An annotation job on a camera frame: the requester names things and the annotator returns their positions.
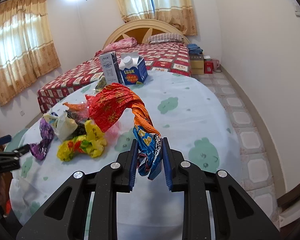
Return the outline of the yellow green snack bag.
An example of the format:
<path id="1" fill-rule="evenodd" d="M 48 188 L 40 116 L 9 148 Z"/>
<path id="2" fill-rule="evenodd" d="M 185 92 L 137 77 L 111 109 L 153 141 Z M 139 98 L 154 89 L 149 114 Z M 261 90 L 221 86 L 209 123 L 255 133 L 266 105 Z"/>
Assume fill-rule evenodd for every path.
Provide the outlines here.
<path id="1" fill-rule="evenodd" d="M 60 141 L 70 140 L 80 135 L 86 135 L 85 126 L 69 118 L 67 112 L 58 115 L 55 112 L 47 112 L 43 115 L 44 120 L 52 127 L 54 134 Z"/>

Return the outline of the red plastic bag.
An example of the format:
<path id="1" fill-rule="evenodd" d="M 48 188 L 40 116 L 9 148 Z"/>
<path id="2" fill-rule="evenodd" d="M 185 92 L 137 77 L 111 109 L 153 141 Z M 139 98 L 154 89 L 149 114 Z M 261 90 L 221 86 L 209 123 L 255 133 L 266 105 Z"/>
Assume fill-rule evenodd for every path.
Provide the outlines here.
<path id="1" fill-rule="evenodd" d="M 121 118 L 124 110 L 112 103 L 87 103 L 78 111 L 81 117 L 87 118 L 98 127 L 98 131 L 107 133 Z"/>

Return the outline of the grey tall carton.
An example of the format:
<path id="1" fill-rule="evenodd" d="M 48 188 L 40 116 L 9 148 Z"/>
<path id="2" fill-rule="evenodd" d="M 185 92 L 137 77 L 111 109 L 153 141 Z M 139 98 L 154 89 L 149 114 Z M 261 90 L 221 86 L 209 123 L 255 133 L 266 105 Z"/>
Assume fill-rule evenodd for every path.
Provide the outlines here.
<path id="1" fill-rule="evenodd" d="M 123 84 L 118 60 L 114 51 L 103 53 L 99 56 L 100 64 L 108 85 L 112 83 Z"/>

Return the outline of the yellow plastic bag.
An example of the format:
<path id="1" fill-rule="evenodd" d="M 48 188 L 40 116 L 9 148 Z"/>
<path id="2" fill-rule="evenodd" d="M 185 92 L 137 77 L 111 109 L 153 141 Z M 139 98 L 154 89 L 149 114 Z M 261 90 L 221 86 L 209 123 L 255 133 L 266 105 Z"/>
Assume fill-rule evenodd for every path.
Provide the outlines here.
<path id="1" fill-rule="evenodd" d="M 91 158 L 102 155 L 107 145 L 104 133 L 93 120 L 87 120 L 84 128 L 86 134 L 66 140 L 59 145 L 57 157 L 61 161 L 71 161 L 78 154 L 86 154 Z"/>

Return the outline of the purple foil wrapper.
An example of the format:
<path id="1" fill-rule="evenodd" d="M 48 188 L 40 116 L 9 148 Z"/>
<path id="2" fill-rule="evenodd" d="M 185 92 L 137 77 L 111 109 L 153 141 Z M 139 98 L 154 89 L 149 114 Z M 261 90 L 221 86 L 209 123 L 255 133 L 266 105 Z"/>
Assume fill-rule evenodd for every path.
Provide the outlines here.
<path id="1" fill-rule="evenodd" d="M 30 152 L 37 160 L 42 161 L 47 155 L 48 147 L 55 134 L 51 125 L 44 118 L 40 120 L 39 130 L 42 139 L 39 143 L 30 144 Z"/>

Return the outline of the small dark snack packet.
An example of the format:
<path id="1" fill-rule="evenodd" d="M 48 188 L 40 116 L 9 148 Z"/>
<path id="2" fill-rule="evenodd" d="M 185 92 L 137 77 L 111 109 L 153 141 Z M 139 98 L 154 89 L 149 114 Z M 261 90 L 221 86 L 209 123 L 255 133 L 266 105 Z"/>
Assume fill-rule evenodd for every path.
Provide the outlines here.
<path id="1" fill-rule="evenodd" d="M 102 76 L 95 87 L 95 91 L 99 93 L 102 89 L 104 89 L 104 87 L 106 87 L 106 85 L 106 78 Z"/>

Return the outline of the red orange foil wrapper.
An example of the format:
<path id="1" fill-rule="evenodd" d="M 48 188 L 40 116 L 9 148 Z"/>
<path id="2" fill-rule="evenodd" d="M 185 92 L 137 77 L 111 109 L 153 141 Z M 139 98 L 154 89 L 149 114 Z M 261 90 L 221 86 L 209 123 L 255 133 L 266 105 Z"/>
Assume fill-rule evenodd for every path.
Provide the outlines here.
<path id="1" fill-rule="evenodd" d="M 86 95 L 85 99 L 88 105 L 105 102 L 124 110 L 118 122 L 131 127 L 138 141 L 138 173 L 149 180 L 157 178 L 162 171 L 162 136 L 154 127 L 143 100 L 130 88 L 119 83 L 107 85 L 95 95 Z"/>

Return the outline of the folded blue clothes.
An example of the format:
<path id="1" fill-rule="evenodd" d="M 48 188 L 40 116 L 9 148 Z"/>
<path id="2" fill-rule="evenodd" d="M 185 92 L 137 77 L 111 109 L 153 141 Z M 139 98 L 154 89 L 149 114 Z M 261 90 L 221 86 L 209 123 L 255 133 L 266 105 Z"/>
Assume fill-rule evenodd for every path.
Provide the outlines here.
<path id="1" fill-rule="evenodd" d="M 193 54 L 193 55 L 199 55 L 203 53 L 202 48 L 200 48 L 200 46 L 198 46 L 197 44 L 191 43 L 187 45 L 189 54 Z"/>

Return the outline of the right beige curtain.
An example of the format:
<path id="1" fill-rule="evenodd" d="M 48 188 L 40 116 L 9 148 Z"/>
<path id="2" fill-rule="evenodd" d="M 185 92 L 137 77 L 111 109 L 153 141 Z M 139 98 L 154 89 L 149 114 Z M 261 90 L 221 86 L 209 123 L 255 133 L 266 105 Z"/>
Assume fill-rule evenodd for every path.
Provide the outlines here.
<path id="1" fill-rule="evenodd" d="M 116 0 L 124 22 L 158 20 L 186 36 L 196 36 L 197 25 L 191 0 Z"/>

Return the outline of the blue white Look milk carton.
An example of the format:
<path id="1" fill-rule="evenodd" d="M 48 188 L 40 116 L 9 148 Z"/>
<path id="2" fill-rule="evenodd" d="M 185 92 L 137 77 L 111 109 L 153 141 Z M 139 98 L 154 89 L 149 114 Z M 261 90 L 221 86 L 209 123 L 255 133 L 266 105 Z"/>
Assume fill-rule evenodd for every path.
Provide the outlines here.
<path id="1" fill-rule="evenodd" d="M 144 83 L 148 76 L 145 59 L 137 51 L 122 53 L 119 69 L 125 85 Z"/>

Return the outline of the orange white snack wrapper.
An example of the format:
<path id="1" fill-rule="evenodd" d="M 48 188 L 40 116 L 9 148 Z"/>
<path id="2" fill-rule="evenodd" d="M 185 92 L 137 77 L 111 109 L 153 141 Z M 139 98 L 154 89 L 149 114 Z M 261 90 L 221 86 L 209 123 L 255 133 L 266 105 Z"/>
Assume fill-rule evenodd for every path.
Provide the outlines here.
<path id="1" fill-rule="evenodd" d="M 85 103 L 73 104 L 65 102 L 63 103 L 63 106 L 68 107 L 68 109 L 72 112 L 81 112 L 86 111 L 88 109 Z"/>

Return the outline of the red box by bed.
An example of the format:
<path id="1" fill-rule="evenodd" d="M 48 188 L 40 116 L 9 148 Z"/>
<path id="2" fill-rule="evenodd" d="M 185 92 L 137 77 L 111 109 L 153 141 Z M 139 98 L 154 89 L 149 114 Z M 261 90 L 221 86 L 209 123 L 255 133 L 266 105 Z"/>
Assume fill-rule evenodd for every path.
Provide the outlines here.
<path id="1" fill-rule="evenodd" d="M 212 74 L 213 73 L 213 62 L 211 60 L 204 62 L 204 73 L 205 74 Z"/>

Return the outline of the teal metal trash bin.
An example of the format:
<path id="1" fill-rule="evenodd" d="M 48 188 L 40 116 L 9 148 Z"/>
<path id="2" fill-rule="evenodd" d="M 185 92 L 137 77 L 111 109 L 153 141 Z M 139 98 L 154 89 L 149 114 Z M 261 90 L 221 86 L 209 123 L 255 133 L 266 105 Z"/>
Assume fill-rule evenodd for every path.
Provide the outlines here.
<path id="1" fill-rule="evenodd" d="M 28 128 L 24 128 L 18 133 L 16 133 L 12 140 L 6 145 L 4 152 L 12 152 L 13 150 L 16 150 L 22 146 L 24 146 L 24 134 L 27 132 Z"/>

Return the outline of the striped pillow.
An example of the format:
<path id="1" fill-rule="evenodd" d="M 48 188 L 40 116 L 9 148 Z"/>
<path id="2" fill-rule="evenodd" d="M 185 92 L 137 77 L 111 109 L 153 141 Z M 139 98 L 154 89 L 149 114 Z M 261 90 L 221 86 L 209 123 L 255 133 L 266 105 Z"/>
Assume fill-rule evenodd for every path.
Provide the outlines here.
<path id="1" fill-rule="evenodd" d="M 176 33 L 162 33 L 152 35 L 147 40 L 149 43 L 183 42 L 183 37 Z"/>

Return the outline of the red patterned bed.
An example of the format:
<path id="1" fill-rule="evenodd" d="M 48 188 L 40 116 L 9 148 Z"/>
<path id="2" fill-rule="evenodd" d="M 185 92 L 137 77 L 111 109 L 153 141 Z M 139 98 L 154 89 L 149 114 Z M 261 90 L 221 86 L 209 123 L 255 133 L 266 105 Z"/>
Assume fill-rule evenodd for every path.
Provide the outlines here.
<path id="1" fill-rule="evenodd" d="M 189 50 L 185 43 L 168 42 L 138 44 L 116 51 L 118 60 L 122 53 L 137 51 L 145 59 L 147 70 L 158 70 L 191 76 Z M 56 103 L 80 88 L 93 83 L 103 75 L 99 57 L 93 57 L 50 81 L 37 92 L 40 111 L 44 114 Z"/>

